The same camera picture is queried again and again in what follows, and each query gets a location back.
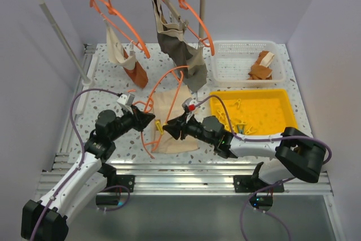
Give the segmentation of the yellow clothespin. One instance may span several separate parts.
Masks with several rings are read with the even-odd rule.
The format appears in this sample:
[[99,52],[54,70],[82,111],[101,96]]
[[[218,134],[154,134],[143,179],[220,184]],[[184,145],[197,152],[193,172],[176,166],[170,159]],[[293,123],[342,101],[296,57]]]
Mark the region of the yellow clothespin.
[[163,125],[160,120],[155,120],[155,127],[156,127],[156,130],[159,131],[159,133],[161,135],[164,134]]

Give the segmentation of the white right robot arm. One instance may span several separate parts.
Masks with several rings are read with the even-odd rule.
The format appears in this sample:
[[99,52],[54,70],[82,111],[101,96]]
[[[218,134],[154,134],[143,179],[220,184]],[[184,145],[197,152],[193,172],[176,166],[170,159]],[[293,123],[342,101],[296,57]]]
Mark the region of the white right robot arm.
[[225,159],[269,158],[269,162],[256,166],[251,178],[252,187],[260,192],[290,178],[317,183],[326,154],[320,141],[292,127],[272,135],[232,134],[215,116],[198,122],[194,116],[184,113],[168,121],[163,129],[176,140],[190,136],[212,145],[214,152]]

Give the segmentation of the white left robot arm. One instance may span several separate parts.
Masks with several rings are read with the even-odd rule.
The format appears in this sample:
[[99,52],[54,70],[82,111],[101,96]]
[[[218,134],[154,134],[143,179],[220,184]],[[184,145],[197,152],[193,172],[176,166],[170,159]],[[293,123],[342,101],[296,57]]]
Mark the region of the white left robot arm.
[[98,114],[85,151],[70,170],[38,201],[29,200],[22,211],[21,237],[26,240],[65,240],[78,213],[101,191],[117,185],[116,170],[107,160],[116,149],[115,140],[134,129],[143,131],[155,118],[136,106],[118,117],[110,109]]

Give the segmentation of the orange hanging underwear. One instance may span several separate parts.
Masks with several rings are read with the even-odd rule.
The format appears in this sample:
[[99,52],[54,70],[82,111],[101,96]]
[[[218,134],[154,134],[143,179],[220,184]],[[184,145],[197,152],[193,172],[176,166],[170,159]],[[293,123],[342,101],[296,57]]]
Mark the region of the orange hanging underwear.
[[126,74],[130,77],[136,86],[144,89],[148,84],[147,72],[143,69],[134,54],[129,55],[123,49],[124,62],[121,64]]

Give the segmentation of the grey hanging underwear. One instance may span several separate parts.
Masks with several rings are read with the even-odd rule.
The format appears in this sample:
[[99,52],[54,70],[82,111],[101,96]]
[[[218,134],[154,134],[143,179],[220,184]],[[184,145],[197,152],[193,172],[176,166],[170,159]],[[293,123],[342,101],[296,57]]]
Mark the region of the grey hanging underwear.
[[152,0],[152,6],[161,51],[173,60],[175,66],[181,67],[184,83],[191,91],[197,92],[206,84],[208,74],[202,48],[190,46],[179,24],[165,20],[161,0]]

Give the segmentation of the brown and cream underwear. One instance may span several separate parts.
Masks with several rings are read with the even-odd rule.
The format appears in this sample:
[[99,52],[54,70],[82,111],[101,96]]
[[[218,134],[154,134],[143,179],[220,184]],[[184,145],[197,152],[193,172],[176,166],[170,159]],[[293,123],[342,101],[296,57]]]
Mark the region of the brown and cream underwear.
[[269,51],[261,51],[258,59],[251,66],[248,80],[272,80],[272,69],[269,68],[275,55]]

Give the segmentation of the orange hanger with clothes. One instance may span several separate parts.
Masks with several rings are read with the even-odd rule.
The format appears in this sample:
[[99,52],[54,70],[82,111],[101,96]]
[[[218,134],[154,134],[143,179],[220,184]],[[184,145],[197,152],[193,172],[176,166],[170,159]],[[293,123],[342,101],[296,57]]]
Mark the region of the orange hanger with clothes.
[[115,30],[121,33],[130,45],[139,49],[147,59],[150,58],[146,43],[137,30],[129,23],[127,18],[113,6],[112,0],[90,0],[89,6],[93,8],[106,23],[109,23]]

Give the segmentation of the wooden clip hanger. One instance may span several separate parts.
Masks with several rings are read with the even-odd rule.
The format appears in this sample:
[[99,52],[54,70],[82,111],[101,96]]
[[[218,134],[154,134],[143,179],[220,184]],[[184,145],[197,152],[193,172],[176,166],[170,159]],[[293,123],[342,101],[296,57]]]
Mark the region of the wooden clip hanger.
[[188,27],[188,20],[183,21],[180,13],[170,0],[162,0],[169,10],[169,23],[178,23],[178,30],[185,31]]

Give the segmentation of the pile of cream clothespins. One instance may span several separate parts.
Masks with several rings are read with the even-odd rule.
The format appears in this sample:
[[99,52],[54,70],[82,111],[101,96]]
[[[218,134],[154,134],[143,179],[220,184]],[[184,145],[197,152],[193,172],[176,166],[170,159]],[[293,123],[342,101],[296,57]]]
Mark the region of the pile of cream clothespins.
[[237,132],[236,125],[237,124],[245,124],[245,135],[255,135],[257,132],[257,128],[250,123],[250,121],[246,120],[246,117],[244,115],[244,111],[242,108],[242,100],[241,99],[235,99],[235,100],[225,100],[224,104],[227,108],[229,119],[226,117],[226,113],[224,111],[223,106],[219,101],[215,101],[214,109],[215,109],[215,116],[217,119],[221,122],[221,124],[224,125],[224,128],[227,131],[233,130],[234,132]]

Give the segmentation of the teal clothespin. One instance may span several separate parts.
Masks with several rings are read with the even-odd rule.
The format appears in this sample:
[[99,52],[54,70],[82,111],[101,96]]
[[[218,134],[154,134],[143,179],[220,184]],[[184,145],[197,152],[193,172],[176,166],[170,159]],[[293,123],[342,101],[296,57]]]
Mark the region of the teal clothespin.
[[246,127],[245,124],[237,124],[237,125],[236,125],[237,132],[238,132],[239,134],[244,134],[244,132],[245,132],[245,127]]

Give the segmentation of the yellow plastic tray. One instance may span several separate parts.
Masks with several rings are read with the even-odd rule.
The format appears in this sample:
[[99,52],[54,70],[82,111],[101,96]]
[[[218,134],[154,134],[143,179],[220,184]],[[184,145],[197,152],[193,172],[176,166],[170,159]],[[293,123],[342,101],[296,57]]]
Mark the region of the yellow plastic tray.
[[[246,120],[257,128],[255,135],[275,134],[286,127],[298,127],[288,94],[283,89],[214,91],[211,95],[220,97],[223,102],[241,99]],[[211,98],[209,102],[214,116],[215,101],[219,100]]]

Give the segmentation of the white plastic basket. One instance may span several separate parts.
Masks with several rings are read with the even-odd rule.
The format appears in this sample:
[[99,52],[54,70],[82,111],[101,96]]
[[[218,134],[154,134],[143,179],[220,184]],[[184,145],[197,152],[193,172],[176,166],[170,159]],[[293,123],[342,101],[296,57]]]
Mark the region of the white plastic basket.
[[[214,41],[214,55],[210,57],[210,65],[214,82],[221,87],[272,87],[286,79],[285,68],[278,46],[272,41],[240,40]],[[259,53],[269,51],[275,57],[269,68],[272,70],[270,80],[250,80],[251,66],[256,62]]]

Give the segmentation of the aluminium rail frame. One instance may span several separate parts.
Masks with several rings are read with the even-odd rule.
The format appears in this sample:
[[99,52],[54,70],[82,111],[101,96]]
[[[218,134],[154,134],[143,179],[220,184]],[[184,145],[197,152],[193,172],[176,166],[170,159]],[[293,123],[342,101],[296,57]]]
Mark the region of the aluminium rail frame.
[[[284,64],[286,80],[274,85],[276,89],[285,89],[290,99],[298,128],[311,136],[311,127],[303,105],[301,94],[293,72],[292,64],[285,44],[277,44],[280,59]],[[160,57],[159,46],[151,44],[152,53],[156,60],[149,66],[149,71],[158,68],[171,67],[166,57]],[[120,83],[120,92],[130,89],[126,87],[125,80],[114,81],[110,79],[111,69],[105,64],[105,44],[91,46],[94,57],[98,57],[95,71],[96,84],[100,88],[111,89],[113,82]],[[94,128],[98,113],[105,109],[114,110],[120,116],[121,108],[116,103],[116,96],[99,91],[87,92],[87,102],[83,114],[76,114],[74,123],[79,134],[85,141]],[[135,195],[233,195],[235,188],[233,177],[248,175],[261,161],[274,161],[268,158],[247,156],[241,159],[223,159],[216,155],[209,145],[198,142],[195,151],[181,154],[153,154],[151,159],[142,147],[140,132],[131,130],[116,141],[116,150],[107,161],[115,167],[117,174],[135,175]],[[62,142],[55,155],[52,170],[43,172],[37,187],[35,199],[44,196],[57,182],[70,170],[71,166],[81,154],[79,140],[68,121]],[[284,184],[285,192],[281,195],[333,195],[327,172],[321,172],[318,183],[306,183],[299,179]]]

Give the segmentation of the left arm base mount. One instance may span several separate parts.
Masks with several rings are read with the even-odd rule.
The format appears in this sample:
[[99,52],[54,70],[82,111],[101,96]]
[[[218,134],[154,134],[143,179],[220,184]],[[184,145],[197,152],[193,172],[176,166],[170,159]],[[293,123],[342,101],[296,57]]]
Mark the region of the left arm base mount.
[[135,176],[117,174],[116,168],[108,164],[104,164],[98,172],[106,179],[106,185],[95,198],[97,207],[103,207],[108,212],[124,207],[134,190]]

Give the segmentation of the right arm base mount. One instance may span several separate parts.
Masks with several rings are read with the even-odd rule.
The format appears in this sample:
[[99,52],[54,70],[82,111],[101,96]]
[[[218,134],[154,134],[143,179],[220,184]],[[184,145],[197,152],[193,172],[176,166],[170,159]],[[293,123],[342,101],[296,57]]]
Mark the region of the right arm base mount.
[[268,211],[274,203],[273,194],[284,192],[284,185],[277,185],[270,188],[269,184],[259,179],[259,171],[264,162],[258,163],[251,175],[233,176],[234,190],[236,193],[255,193],[250,199],[250,205],[261,211]]

